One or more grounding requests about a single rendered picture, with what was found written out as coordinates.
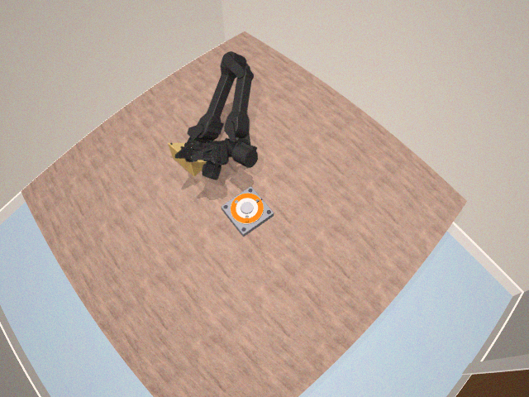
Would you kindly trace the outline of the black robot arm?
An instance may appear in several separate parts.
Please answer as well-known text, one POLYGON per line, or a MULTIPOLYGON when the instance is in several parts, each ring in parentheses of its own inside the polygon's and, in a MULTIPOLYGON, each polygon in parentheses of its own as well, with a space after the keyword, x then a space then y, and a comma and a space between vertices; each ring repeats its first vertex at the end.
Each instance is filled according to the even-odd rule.
MULTIPOLYGON (((245 57, 232 51, 224 54, 220 69, 221 78, 212 101, 198 124, 188 129, 187 134, 190 137, 187 143, 195 141, 198 146, 203 147, 204 142, 210 143, 216 140, 224 127, 224 132, 229 137, 229 139, 224 140, 229 147, 229 158, 231 157, 234 161, 250 168, 258 160, 257 147, 250 145, 250 119, 247 112, 251 81, 254 74, 250 71, 250 66, 245 57), (236 89, 233 108, 224 125, 221 122, 221 114, 235 78, 236 89)), ((221 169, 221 165, 211 165, 207 161, 203 165, 202 177, 218 179, 221 169)))

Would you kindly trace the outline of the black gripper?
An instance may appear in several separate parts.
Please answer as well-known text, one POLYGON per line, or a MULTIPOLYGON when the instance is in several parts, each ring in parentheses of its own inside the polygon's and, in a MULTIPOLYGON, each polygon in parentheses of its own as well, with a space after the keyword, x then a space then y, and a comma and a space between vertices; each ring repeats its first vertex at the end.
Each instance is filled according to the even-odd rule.
POLYGON ((225 165, 229 162, 229 147, 225 141, 204 142, 203 147, 197 142, 188 142, 175 154, 175 158, 188 162, 206 160, 211 165, 225 165))

